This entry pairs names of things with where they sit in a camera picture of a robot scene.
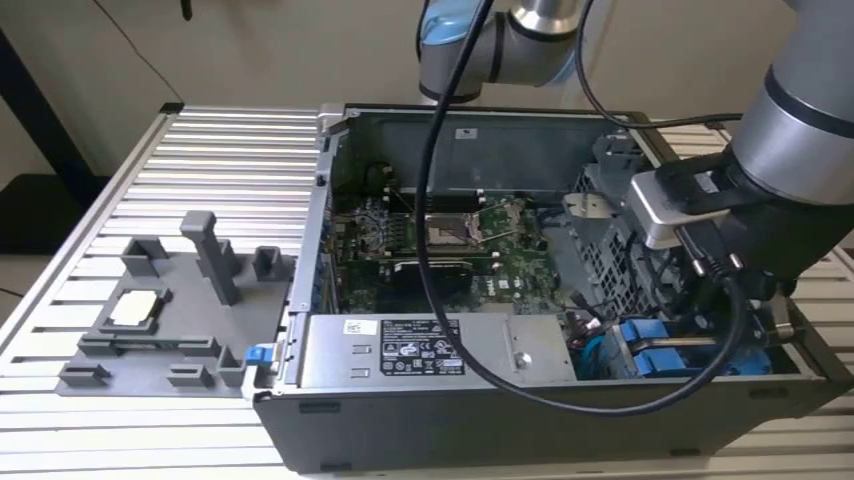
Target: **metal slatted surface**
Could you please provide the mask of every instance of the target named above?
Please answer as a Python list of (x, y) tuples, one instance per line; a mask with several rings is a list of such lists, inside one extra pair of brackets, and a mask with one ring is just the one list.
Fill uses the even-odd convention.
[[(20, 328), (0, 330), (0, 339), (16, 330), (0, 355), (0, 473), (8, 478), (296, 478), (242, 400), (62, 398), (52, 389), (124, 272), (116, 254), (130, 235), (156, 234), (166, 249), (182, 251), (182, 212), (210, 209), (217, 233), (238, 251), (272, 243), (296, 253), (300, 182), (316, 154), (313, 115), (186, 109), (153, 129), (117, 175), (116, 195), (84, 219), (80, 241), (60, 252), (9, 319)], [(683, 156), (719, 151), (727, 141), (703, 127), (664, 135)], [(854, 268), (840, 251), (806, 272), (795, 297), (854, 369)], [(851, 451), (854, 396), (844, 396), (807, 418), (761, 425), (711, 459), (407, 471), (384, 478), (842, 480), (854, 478)]]

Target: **wire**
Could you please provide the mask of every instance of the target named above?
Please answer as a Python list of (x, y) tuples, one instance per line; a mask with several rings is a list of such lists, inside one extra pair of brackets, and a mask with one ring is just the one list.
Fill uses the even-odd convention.
[(0, 287), (0, 292), (5, 293), (6, 295), (12, 295), (13, 297), (24, 298), (24, 294), (22, 293), (17, 293), (16, 291), (9, 290), (8, 288)]
[(421, 28), (424, 27), (427, 7), (429, 7), (429, 0), (424, 0), (424, 4), (421, 5), (421, 14), (417, 16), (417, 28), (415, 29), (415, 55), (417, 56), (419, 62), (421, 60)]
[(459, 336), (453, 334), (451, 322), (448, 321), (448, 317), (441, 306), (441, 297), (436, 290), (436, 284), (429, 268), (429, 256), (427, 252), (427, 184), (429, 181), (429, 170), (433, 161), (433, 153), (436, 150), (436, 140), (439, 139), (441, 123), (444, 121), (444, 117), (447, 116), (451, 97), (453, 95), (453, 92), (456, 91), (456, 87), (463, 76), (463, 71), (465, 69), (465, 65), (468, 64), (471, 52), (473, 50), (475, 42), (477, 41), (477, 36), (480, 34), (480, 30), (483, 29), (483, 25), (489, 14), (492, 3), (492, 0), (480, 0), (480, 4), (477, 5), (473, 20), (471, 22), (468, 32), (465, 33), (465, 38), (463, 40), (456, 64), (453, 65), (453, 69), (451, 71), (447, 88), (444, 89), (444, 92), (439, 97), (439, 102), (436, 103), (436, 109), (429, 123), (429, 130), (427, 132), (427, 140), (424, 142), (424, 150), (421, 153), (417, 185), (415, 189), (415, 247), (417, 253), (417, 266), (421, 275), (421, 282), (424, 284), (424, 294), (429, 302), (429, 307), (433, 311), (433, 314), (436, 315), (436, 321), (439, 323), (439, 327), (441, 328), (441, 332), (447, 337), (453, 349), (456, 350), (459, 357), (465, 362), (465, 365), (468, 365), (471, 370), (480, 376), (480, 378), (483, 378), (483, 380), (485, 380), (499, 390), (503, 390), (504, 392), (511, 393), (533, 403), (564, 410), (567, 412), (599, 415), (604, 417), (623, 417), (628, 415), (651, 413), (668, 407), (679, 400), (687, 398), (693, 394), (693, 392), (696, 392), (696, 390), (699, 390), (708, 382), (711, 382), (721, 367), (725, 365), (728, 359), (735, 353), (739, 341), (741, 339), (744, 325), (747, 323), (748, 311), (744, 292), (732, 276), (717, 277), (719, 282), (729, 295), (732, 321), (720, 351), (712, 358), (711, 362), (699, 372), (699, 374), (667, 395), (643, 404), (617, 408), (599, 408), (557, 402), (529, 393), (527, 390), (519, 388), (511, 382), (495, 375), (495, 373), (492, 373), (473, 357), (473, 355), (463, 345)]
[(696, 125), (701, 123), (713, 123), (713, 122), (731, 122), (741, 119), (740, 113), (716, 113), (712, 115), (701, 115), (699, 117), (688, 117), (680, 118), (675, 120), (664, 120), (661, 122), (628, 122), (625, 120), (620, 120), (611, 114), (595, 94), (592, 93), (592, 89), (589, 88), (589, 82), (587, 81), (587, 73), (584, 72), (584, 60), (583, 60), (583, 44), (584, 44), (584, 28), (587, 27), (587, 17), (589, 17), (589, 10), (592, 8), (593, 0), (587, 0), (584, 6), (581, 7), (581, 13), (577, 19), (577, 30), (575, 34), (575, 70), (577, 72), (577, 82), (581, 85), (581, 90), (584, 91), (584, 96), (587, 97), (587, 101), (592, 105), (592, 108), (596, 109), (599, 115), (601, 115), (611, 123), (619, 125), (623, 128), (629, 128), (633, 130), (644, 130), (653, 128), (669, 128), (669, 127), (681, 127), (684, 125)]
[(124, 37), (124, 39), (128, 41), (128, 45), (130, 45), (130, 48), (133, 49), (133, 53), (136, 54), (136, 56), (138, 57), (138, 59), (145, 63), (145, 65), (148, 65), (148, 68), (150, 69), (152, 72), (154, 72), (154, 75), (157, 75), (157, 77), (160, 77), (160, 80), (162, 80), (162, 83), (165, 84), (165, 86), (168, 87), (169, 90), (172, 90), (172, 94), (174, 95), (174, 97), (177, 98), (177, 101), (184, 103), (184, 98), (181, 97), (181, 95), (177, 93), (177, 90), (174, 90), (174, 87), (172, 86), (172, 84), (169, 83), (169, 81), (165, 79), (165, 77), (162, 76), (162, 74), (160, 73), (160, 70), (157, 70), (154, 68), (154, 66), (150, 64), (150, 62), (148, 61), (148, 59), (145, 58), (145, 56), (142, 55), (142, 53), (138, 51), (138, 48), (136, 48), (136, 44), (133, 43), (133, 40), (130, 40), (130, 37), (128, 36), (126, 32), (124, 31), (124, 29), (121, 28), (121, 25), (118, 25), (118, 22), (116, 22), (116, 19), (112, 17), (112, 15), (109, 14), (109, 12), (106, 11), (106, 9), (104, 8), (104, 5), (101, 5), (100, 0), (92, 0), (92, 3), (97, 6), (97, 8), (100, 9), (101, 12), (104, 12), (104, 15), (106, 16), (106, 18), (109, 19), (109, 21), (112, 22), (112, 24), (116, 27), (116, 30), (118, 30), (118, 33), (121, 34), (121, 36)]

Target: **floor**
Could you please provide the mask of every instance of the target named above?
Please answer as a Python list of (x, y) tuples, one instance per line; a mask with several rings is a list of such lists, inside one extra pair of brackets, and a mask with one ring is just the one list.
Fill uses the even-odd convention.
[[(49, 256), (0, 255), (0, 287), (25, 294), (49, 261)], [(14, 310), (18, 300), (0, 292), (0, 325)]]

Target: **white wall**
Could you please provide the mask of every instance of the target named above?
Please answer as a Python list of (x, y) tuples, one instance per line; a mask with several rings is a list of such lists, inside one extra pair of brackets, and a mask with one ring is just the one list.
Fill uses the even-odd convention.
[[(177, 0), (101, 1), (189, 104), (419, 100), (420, 0), (194, 0), (189, 23)], [(596, 92), (657, 116), (739, 110), (790, 24), (780, 0), (617, 0)], [(109, 173), (170, 92), (90, 0), (0, 0), (0, 27), (85, 158)], [(553, 108), (563, 95), (489, 86), (483, 98)], [(0, 127), (5, 144), (20, 131)], [(42, 168), (30, 163), (21, 168)]]
[(617, 0), (591, 75), (600, 100), (660, 118), (743, 111), (794, 21), (782, 0)]

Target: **green circuit board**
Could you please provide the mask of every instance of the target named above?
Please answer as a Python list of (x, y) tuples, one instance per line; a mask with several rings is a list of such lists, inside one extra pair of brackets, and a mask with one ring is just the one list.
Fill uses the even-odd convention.
[[(345, 223), (336, 228), (340, 311), (428, 312), (420, 281), (411, 274), (403, 280), (397, 275), (401, 268), (416, 271), (412, 215), (379, 210), (372, 205), (336, 219)], [(360, 215), (371, 220), (359, 221)], [(375, 224), (383, 230), (381, 245)], [(469, 277), (464, 288), (444, 296), (447, 311), (548, 314), (565, 310), (569, 302), (524, 199), (487, 197), (479, 212), (435, 214), (428, 231), (431, 261), (459, 265)]]

